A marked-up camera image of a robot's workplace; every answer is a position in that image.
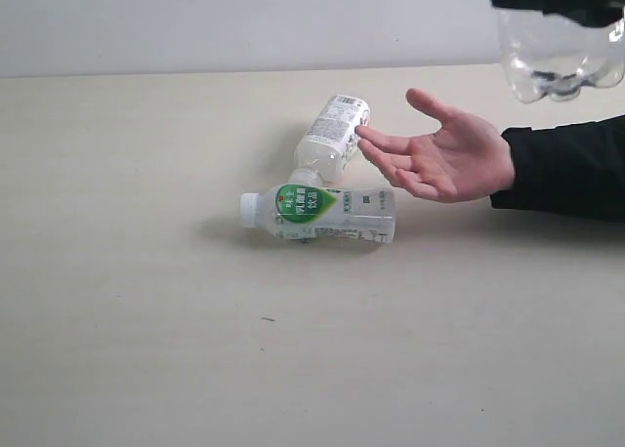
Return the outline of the person's open hand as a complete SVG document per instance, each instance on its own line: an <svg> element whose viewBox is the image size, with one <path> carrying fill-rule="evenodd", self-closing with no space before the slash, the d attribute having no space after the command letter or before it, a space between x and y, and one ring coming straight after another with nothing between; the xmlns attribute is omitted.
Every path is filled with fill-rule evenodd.
<svg viewBox="0 0 625 447"><path fill-rule="evenodd" d="M392 186L447 204L479 200L512 187L510 146L490 122L417 89L408 90L406 100L439 122L439 129L409 138L364 125L355 129L365 159Z"/></svg>

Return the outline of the black sleeved forearm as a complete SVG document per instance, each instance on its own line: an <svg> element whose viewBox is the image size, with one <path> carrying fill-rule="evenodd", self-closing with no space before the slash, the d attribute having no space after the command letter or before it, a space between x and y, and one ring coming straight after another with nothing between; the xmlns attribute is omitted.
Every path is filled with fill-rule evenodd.
<svg viewBox="0 0 625 447"><path fill-rule="evenodd" d="M500 210L624 221L624 117L551 129L509 128L515 179L490 196Z"/></svg>

